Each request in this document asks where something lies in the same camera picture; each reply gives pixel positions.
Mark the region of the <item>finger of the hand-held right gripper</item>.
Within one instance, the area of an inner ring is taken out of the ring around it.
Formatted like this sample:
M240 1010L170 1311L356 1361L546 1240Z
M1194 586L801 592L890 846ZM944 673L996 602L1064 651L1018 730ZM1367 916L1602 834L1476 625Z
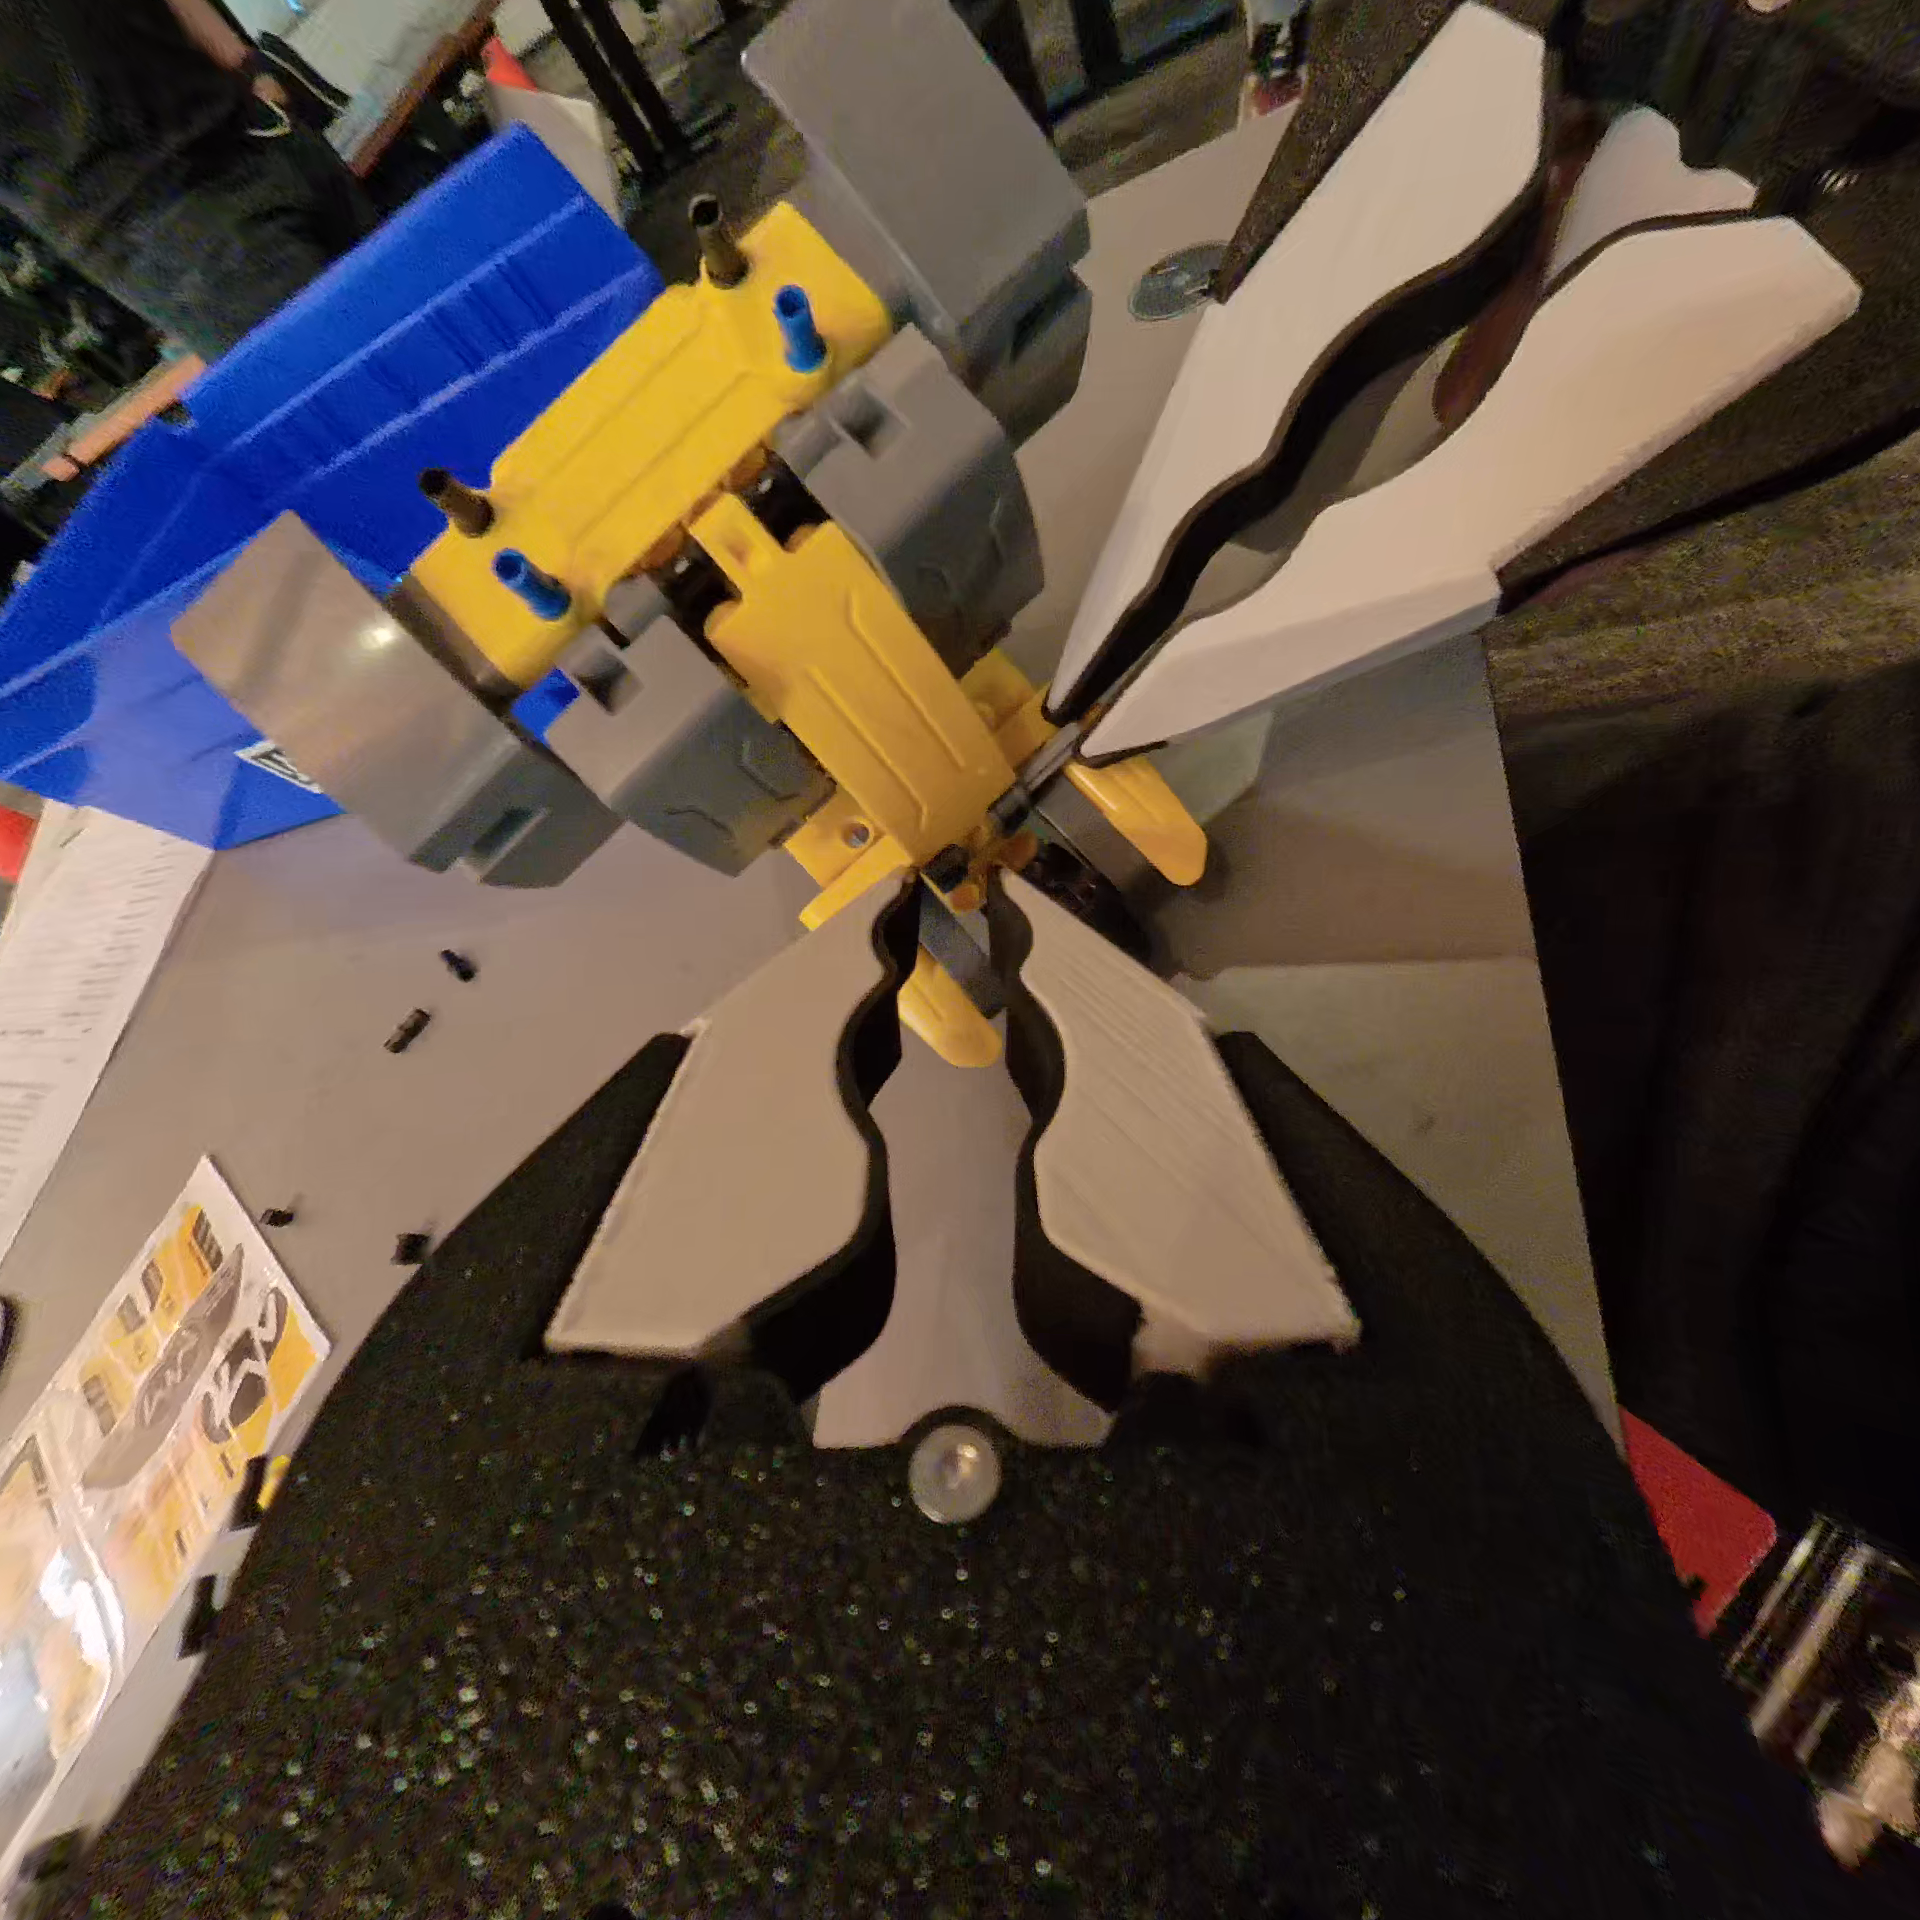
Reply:
M1462 327L1545 190L1558 4L1346 4L1217 264L1047 695L1120 721L1194 657L1217 550L1271 514L1381 374Z
M1114 762L1479 626L1497 567L1849 321L1861 282L1784 216L1632 225L1580 257L1489 391L1407 468L1310 516L1279 569L1184 617L1194 657L1120 721Z

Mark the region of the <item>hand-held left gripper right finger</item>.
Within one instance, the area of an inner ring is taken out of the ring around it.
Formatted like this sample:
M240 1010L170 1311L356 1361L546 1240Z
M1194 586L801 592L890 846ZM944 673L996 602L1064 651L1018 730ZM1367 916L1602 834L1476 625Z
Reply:
M1086 1401L1346 1353L1360 1316L1207 1022L1022 875L988 899L1024 1105L1014 1316Z

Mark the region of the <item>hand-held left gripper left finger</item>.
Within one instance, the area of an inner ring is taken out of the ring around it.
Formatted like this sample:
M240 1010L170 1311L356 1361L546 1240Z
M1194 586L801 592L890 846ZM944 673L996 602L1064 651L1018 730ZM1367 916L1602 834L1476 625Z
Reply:
M916 880L887 878L679 1034L546 1353L742 1368L804 1404L878 1342L896 1228L873 1102L914 964Z

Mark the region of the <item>small black toy part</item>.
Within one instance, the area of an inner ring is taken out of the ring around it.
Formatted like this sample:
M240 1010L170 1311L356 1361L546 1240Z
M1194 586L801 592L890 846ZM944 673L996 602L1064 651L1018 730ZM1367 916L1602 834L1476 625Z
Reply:
M964 915L976 908L956 906L952 899L978 867L994 864L996 848L1034 814L1041 792L1068 768L1082 732L1079 723L1055 730L1017 767L1014 780L988 804L976 827L918 864L918 945L988 1020L1004 1010L1001 976L988 947L964 924Z

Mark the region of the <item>yellow grey brick toy vehicle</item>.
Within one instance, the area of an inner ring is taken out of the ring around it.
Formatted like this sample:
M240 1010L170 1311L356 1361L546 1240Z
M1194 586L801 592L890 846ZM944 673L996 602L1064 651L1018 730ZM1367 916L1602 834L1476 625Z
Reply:
M546 887L614 825L737 875L781 848L808 929L976 827L1055 730L1001 642L1041 591L1017 449L1073 394L1088 206L951 4L793 4L742 60L799 187L688 210L666 287L372 592L295 513L175 650L420 870ZM1121 890L1208 839L1149 758L1079 751L952 903L1022 874L1117 945ZM920 948L909 1031L998 1054Z

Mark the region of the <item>round metal table disc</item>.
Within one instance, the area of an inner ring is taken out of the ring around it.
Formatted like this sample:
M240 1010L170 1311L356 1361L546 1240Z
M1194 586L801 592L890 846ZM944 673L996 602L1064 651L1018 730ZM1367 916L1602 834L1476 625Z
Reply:
M1188 244L1164 254L1126 296L1130 321L1161 324L1180 321L1213 297L1224 242Z

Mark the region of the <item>yellow printed instruction sheet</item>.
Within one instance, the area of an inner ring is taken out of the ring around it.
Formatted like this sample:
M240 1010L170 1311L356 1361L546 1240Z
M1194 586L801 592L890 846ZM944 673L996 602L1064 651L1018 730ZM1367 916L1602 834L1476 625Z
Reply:
M4 1444L4 1866L326 1359L256 1216L201 1160Z

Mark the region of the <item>red slotted plastic object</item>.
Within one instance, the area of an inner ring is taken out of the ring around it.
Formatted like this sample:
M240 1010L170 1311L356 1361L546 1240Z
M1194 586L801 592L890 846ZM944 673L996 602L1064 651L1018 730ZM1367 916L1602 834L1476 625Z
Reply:
M1621 1411L1624 1466L1681 1582L1700 1636L1709 1636L1778 1544L1776 1520L1733 1483Z

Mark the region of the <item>white paper sheet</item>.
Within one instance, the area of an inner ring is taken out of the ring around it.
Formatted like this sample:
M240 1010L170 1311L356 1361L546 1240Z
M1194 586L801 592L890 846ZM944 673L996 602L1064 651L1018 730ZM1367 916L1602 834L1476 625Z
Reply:
M213 854L48 801L2 929L2 1251L54 1175Z

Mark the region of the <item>white stand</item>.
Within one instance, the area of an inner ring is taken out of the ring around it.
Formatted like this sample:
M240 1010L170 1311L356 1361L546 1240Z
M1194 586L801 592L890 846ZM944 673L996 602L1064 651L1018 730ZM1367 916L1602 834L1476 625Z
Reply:
M509 128L533 130L583 193L617 227L624 227L613 147L593 104L492 81L487 84L487 118L492 128L501 134Z

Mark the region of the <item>blue plastic bin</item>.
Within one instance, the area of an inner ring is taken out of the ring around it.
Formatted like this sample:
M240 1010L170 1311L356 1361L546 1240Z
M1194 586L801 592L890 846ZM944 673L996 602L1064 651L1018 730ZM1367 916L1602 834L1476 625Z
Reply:
M334 819L174 647L230 555L300 514L389 588L661 297L655 264L527 128L495 135L256 327L106 462L2 623L2 775L229 850Z

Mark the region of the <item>wooden table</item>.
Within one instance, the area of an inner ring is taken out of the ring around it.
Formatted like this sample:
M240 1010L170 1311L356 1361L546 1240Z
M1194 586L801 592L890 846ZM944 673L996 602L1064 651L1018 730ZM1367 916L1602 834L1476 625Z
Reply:
M497 3L416 3L390 4L385 19L372 23L370 65L326 134L359 178L372 176L434 87L478 60L497 11Z

